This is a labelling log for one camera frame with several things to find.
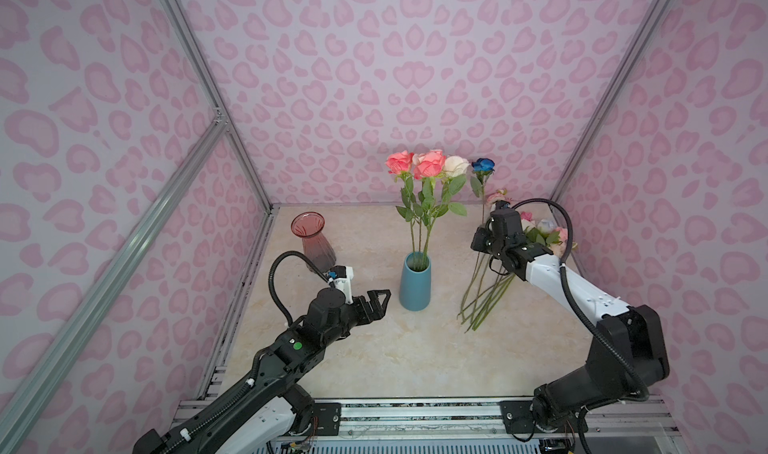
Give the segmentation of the blue artificial rose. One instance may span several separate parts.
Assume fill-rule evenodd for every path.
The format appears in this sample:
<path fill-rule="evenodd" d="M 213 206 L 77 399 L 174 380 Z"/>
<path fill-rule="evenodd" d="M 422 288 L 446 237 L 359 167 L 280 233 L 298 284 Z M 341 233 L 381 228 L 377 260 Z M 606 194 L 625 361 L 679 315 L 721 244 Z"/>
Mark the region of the blue artificial rose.
<path fill-rule="evenodd" d="M 490 158 L 477 158 L 471 162 L 470 185 L 473 194 L 481 203 L 481 221 L 486 219 L 486 184 L 495 172 L 495 162 Z"/>

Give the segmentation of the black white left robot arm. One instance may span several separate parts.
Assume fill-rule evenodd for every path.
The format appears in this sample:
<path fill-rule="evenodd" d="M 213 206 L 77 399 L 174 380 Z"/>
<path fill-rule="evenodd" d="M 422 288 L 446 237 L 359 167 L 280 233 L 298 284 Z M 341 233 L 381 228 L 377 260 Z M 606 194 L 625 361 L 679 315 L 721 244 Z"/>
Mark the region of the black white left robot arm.
<path fill-rule="evenodd" d="M 282 434 L 310 431 L 314 399 L 299 380 L 324 358 L 332 343 L 355 327 L 383 319 L 392 293 L 372 290 L 348 302 L 326 287 L 307 313 L 269 346 L 228 390 L 191 419 L 161 435 L 152 429 L 134 444 L 134 453 L 250 453 Z"/>

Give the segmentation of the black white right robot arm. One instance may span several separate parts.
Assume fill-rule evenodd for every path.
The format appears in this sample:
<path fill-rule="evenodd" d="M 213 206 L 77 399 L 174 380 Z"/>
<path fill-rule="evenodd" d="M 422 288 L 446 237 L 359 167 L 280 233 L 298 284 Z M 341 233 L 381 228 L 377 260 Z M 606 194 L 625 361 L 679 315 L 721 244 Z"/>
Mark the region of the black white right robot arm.
<path fill-rule="evenodd" d="M 584 432 L 590 411 L 620 401 L 645 402 L 650 387 L 668 378 L 661 319 L 650 306 L 632 306 L 573 271 L 566 263 L 572 242 L 567 240 L 557 254 L 534 240 L 520 208 L 495 202 L 474 234 L 472 250 L 500 263 L 502 274 L 537 287 L 569 309 L 592 340 L 582 367 L 536 388 L 527 413 L 510 412 L 507 422 L 522 420 L 534 432 L 566 425 Z"/>

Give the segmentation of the teal ceramic vase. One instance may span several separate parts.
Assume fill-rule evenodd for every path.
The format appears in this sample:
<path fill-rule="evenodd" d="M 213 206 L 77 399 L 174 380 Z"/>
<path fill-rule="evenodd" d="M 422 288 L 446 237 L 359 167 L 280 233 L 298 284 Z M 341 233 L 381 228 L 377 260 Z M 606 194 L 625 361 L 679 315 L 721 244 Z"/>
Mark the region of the teal ceramic vase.
<path fill-rule="evenodd" d="M 423 252 L 412 252 L 404 260 L 399 301 L 413 312 L 424 310 L 431 301 L 431 261 Z"/>

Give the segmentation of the coral pink artificial rose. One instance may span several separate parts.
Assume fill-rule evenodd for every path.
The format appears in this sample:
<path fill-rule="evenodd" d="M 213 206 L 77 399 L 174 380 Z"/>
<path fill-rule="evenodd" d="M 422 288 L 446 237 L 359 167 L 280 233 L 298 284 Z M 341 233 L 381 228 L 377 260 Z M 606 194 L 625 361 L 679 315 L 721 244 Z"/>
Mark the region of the coral pink artificial rose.
<path fill-rule="evenodd" d="M 414 194 L 414 177 L 412 174 L 414 154 L 408 150 L 396 152 L 391 154 L 386 162 L 385 166 L 388 172 L 394 176 L 396 182 L 402 182 L 403 185 L 400 188 L 401 204 L 396 207 L 400 216 L 409 223 L 411 248 L 413 258 L 410 266 L 416 268 L 419 266 L 419 260 L 417 259 L 419 251 L 419 242 L 417 239 L 417 231 L 420 229 L 420 219 L 414 211 L 415 206 L 415 194 Z"/>

